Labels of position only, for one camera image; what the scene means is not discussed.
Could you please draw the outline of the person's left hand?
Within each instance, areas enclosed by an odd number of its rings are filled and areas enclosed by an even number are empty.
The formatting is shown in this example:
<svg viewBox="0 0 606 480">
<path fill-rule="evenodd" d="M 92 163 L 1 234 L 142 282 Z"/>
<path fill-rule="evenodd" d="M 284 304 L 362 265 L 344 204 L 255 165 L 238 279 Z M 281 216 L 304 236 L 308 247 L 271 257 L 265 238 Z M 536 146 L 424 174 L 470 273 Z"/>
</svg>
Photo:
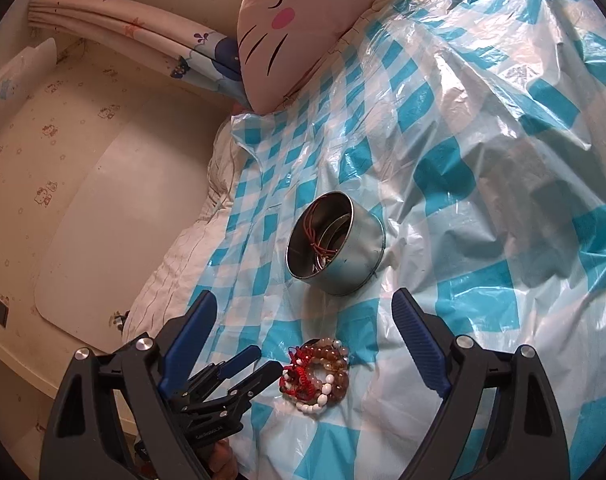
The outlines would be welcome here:
<svg viewBox="0 0 606 480">
<path fill-rule="evenodd" d="M 212 472 L 213 480 L 236 480 L 239 468 L 236 456 L 228 439 L 220 440 L 214 444 L 208 468 Z"/>
</svg>

